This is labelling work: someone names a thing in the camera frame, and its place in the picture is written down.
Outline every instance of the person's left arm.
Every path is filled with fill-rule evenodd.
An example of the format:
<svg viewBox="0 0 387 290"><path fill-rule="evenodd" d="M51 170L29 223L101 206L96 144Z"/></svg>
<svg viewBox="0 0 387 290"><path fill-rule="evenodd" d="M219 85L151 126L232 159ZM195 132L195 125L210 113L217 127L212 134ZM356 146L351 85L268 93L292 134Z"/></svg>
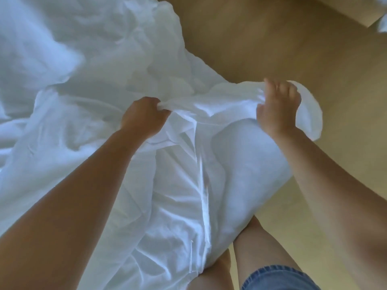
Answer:
<svg viewBox="0 0 387 290"><path fill-rule="evenodd" d="M122 127L0 238L1 288L76 289L102 234L131 157L170 111L135 101Z"/></svg>

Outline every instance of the blue denim shorts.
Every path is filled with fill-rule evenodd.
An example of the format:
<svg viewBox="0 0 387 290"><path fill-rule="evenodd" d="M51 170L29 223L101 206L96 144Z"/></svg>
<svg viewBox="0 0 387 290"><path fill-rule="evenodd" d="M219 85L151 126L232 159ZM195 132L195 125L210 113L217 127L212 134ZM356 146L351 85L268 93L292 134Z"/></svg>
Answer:
<svg viewBox="0 0 387 290"><path fill-rule="evenodd" d="M309 276L288 266L266 266L250 275L241 290L321 290Z"/></svg>

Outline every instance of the white duvet cover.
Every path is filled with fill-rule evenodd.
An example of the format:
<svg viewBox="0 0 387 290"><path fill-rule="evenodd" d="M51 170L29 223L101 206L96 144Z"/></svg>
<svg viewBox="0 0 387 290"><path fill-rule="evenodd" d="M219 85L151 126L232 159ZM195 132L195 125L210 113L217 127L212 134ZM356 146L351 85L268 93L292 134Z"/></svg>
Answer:
<svg viewBox="0 0 387 290"><path fill-rule="evenodd" d="M316 140L321 110L295 84L297 126ZM133 157L79 289L183 289L291 176L255 121L263 87L186 52L167 2L0 0L0 234L133 100L158 97L173 113Z"/></svg>

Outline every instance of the thigh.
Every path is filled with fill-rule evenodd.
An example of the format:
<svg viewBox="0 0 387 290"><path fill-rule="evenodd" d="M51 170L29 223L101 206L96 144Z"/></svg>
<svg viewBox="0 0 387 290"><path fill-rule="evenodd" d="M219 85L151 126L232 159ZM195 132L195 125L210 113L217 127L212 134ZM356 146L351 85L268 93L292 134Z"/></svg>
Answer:
<svg viewBox="0 0 387 290"><path fill-rule="evenodd" d="M230 266L230 251L226 250L213 266L206 268L188 285L187 290L234 290Z"/></svg>
<svg viewBox="0 0 387 290"><path fill-rule="evenodd" d="M240 286L252 273L265 266L278 264L301 270L255 216L235 239L234 250Z"/></svg>

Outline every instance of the forearm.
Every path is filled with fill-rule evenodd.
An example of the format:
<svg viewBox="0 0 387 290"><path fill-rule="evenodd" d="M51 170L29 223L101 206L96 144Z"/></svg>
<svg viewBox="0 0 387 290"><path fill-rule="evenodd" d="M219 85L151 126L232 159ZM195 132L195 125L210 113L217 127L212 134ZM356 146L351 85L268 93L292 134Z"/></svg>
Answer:
<svg viewBox="0 0 387 290"><path fill-rule="evenodd" d="M299 129L275 141L317 222L359 284L369 286L361 281L387 270L387 201L349 175Z"/></svg>
<svg viewBox="0 0 387 290"><path fill-rule="evenodd" d="M3 289L77 287L143 141L135 133L113 134L2 236Z"/></svg>

